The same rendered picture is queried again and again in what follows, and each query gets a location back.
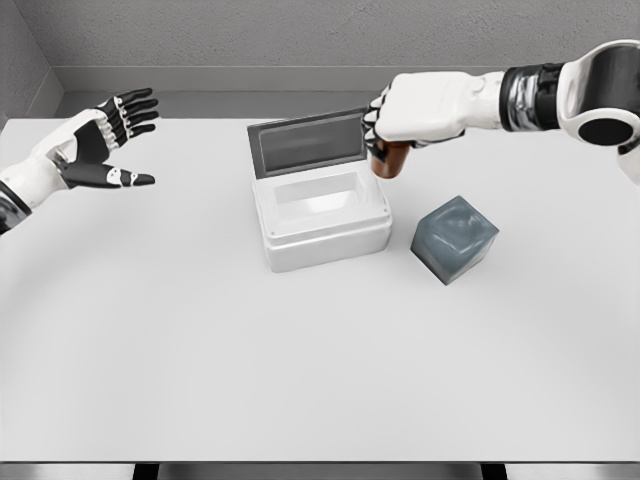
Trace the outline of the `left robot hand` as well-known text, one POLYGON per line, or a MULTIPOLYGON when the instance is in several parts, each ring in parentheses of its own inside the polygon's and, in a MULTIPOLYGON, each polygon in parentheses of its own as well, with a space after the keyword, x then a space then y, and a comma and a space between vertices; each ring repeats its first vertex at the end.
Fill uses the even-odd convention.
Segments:
POLYGON ((50 161, 69 189, 152 185, 152 175, 114 167, 107 160, 129 140, 155 130, 158 104, 150 88, 114 95, 67 119, 32 154, 50 161))

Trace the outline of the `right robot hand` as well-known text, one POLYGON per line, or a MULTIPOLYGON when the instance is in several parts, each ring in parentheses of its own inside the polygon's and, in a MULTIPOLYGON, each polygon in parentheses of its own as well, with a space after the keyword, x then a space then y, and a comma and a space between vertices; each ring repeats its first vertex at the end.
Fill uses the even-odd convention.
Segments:
POLYGON ((385 144, 420 148, 458 137, 472 125, 474 102, 485 86, 481 77, 462 72, 399 74, 362 117, 365 145, 384 162, 385 144))

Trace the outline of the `grey box lid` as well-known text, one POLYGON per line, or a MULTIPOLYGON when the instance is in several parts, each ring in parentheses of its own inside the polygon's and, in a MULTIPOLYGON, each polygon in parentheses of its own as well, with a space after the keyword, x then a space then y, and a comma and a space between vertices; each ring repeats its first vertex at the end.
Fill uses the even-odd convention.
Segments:
POLYGON ((255 177, 260 179, 367 158, 363 107, 247 127, 255 177))

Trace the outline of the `white box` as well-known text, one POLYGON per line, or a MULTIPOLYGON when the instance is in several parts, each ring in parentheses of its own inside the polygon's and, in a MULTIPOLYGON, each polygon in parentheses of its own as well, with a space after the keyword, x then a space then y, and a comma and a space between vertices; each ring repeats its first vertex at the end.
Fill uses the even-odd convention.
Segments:
POLYGON ((255 179, 252 189, 274 273, 375 254, 388 245, 391 208, 362 163, 255 179))

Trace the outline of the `brown cup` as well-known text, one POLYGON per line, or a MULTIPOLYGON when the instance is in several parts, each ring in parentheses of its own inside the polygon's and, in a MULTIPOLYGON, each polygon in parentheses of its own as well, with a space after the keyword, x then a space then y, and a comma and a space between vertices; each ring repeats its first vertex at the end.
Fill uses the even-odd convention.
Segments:
POLYGON ((371 153, 372 172, 382 179, 397 177, 403 169, 411 148, 410 142, 377 141, 371 153))

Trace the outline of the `grey-blue cube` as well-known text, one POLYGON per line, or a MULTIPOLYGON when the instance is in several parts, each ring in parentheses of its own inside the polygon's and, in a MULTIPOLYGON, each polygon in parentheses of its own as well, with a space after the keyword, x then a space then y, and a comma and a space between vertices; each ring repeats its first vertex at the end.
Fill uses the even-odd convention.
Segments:
POLYGON ((449 285, 484 259, 499 232, 458 195, 418 222, 410 251, 449 285))

